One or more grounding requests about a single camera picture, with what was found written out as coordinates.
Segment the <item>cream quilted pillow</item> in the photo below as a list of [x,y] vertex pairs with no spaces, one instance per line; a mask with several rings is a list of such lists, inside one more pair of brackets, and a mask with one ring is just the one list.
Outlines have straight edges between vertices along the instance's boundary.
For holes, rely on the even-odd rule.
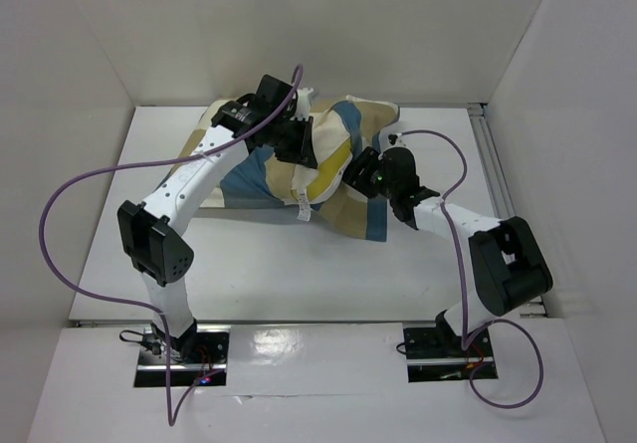
[[351,143],[346,140],[323,159],[317,169],[296,166],[291,193],[299,206],[299,220],[309,222],[313,205],[323,204],[332,197],[351,161]]

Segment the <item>blue beige patchwork pillowcase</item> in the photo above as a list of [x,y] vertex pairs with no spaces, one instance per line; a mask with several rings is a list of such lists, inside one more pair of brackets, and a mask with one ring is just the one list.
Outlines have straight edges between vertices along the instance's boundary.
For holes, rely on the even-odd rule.
[[298,208],[313,212],[335,231],[373,242],[387,240],[387,201],[367,198],[342,182],[345,171],[369,147],[380,148],[380,133],[400,118],[390,102],[354,96],[312,106],[316,169],[285,163],[269,146],[259,146],[218,184],[202,209]]

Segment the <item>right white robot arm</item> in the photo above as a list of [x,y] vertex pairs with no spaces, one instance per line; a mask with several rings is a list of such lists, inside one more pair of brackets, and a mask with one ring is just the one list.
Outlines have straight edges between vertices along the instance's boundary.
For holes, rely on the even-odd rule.
[[408,149],[366,148],[348,166],[343,182],[366,197],[386,198],[400,222],[450,240],[461,254],[457,261],[467,295],[436,317],[441,344],[458,345],[463,334],[552,289],[552,275],[525,219],[502,220],[447,202],[420,183]]

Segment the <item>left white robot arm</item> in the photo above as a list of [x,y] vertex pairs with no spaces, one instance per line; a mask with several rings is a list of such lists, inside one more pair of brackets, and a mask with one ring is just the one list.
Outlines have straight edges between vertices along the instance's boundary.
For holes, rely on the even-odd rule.
[[156,316],[154,334],[185,359],[197,339],[185,276],[194,251],[183,235],[201,204],[253,149],[271,146],[300,155],[311,135],[310,92],[296,92],[285,109],[254,95],[214,103],[201,117],[186,160],[140,203],[116,212],[124,253],[139,272]]

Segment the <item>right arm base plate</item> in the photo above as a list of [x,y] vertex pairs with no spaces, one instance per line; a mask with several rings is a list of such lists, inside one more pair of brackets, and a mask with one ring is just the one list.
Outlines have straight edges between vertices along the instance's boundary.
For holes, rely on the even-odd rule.
[[460,339],[446,338],[434,325],[407,326],[395,347],[406,359],[409,383],[498,379],[494,351],[488,331],[482,331],[467,350]]

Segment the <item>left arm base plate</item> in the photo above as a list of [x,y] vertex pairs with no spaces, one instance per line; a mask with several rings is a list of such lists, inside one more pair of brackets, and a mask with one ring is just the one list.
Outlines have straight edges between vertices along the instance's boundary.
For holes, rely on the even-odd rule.
[[183,348],[184,353],[166,351],[165,343],[151,328],[142,331],[123,330],[119,340],[135,344],[138,357],[133,386],[135,388],[159,388],[165,386],[166,362],[170,360],[171,385],[186,388],[198,381],[199,386],[225,386],[230,328],[203,325],[194,341]]

